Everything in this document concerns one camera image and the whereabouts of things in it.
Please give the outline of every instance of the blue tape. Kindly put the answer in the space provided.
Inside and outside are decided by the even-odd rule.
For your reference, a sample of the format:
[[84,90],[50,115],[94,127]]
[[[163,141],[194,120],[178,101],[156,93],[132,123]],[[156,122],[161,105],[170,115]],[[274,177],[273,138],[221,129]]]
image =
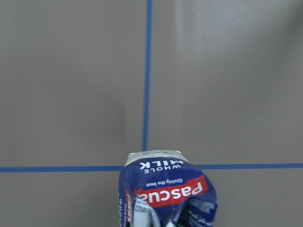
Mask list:
[[148,148],[149,130],[149,104],[150,104],[150,80],[151,80],[151,48],[152,48],[152,0],[147,0],[146,16],[146,54],[145,54],[145,91],[144,91],[144,116],[143,116],[143,141],[142,150]]
[[[196,165],[207,169],[295,169],[303,163],[278,164],[214,164]],[[123,166],[41,166],[41,167],[0,167],[0,173],[47,173],[47,172],[107,172],[120,171]]]

